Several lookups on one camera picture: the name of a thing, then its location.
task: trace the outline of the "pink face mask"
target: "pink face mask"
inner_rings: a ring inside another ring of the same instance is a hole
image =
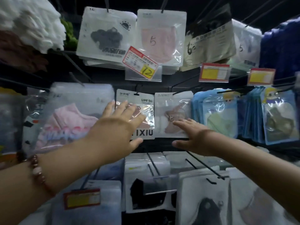
[[[53,150],[68,144],[86,135],[97,120],[96,117],[80,113],[75,103],[55,109],[39,134],[35,149]]]
[[[147,55],[158,63],[166,63],[173,58],[176,50],[175,27],[142,29],[142,44]]]

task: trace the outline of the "bracelet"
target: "bracelet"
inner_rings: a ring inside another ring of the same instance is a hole
[[[49,188],[49,186],[46,184],[46,178],[42,174],[42,168],[38,165],[38,156],[32,155],[27,160],[23,160],[23,162],[28,161],[30,162],[30,167],[32,167],[32,175],[35,180],[35,182],[39,185],[43,185],[44,189],[52,196],[55,196],[55,193]]]

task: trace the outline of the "pink fabric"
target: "pink fabric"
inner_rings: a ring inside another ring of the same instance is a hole
[[[67,140],[65,138],[47,142],[45,135],[50,132],[63,133],[65,130],[74,130],[87,133],[96,121],[98,121],[96,117],[80,113],[75,103],[58,108],[49,117],[43,130],[39,134],[35,149],[39,150],[45,147],[53,149],[53,147],[56,148],[69,143],[69,139]]]
[[[176,50],[175,27],[142,29],[142,44],[148,56],[158,63],[173,58]]]

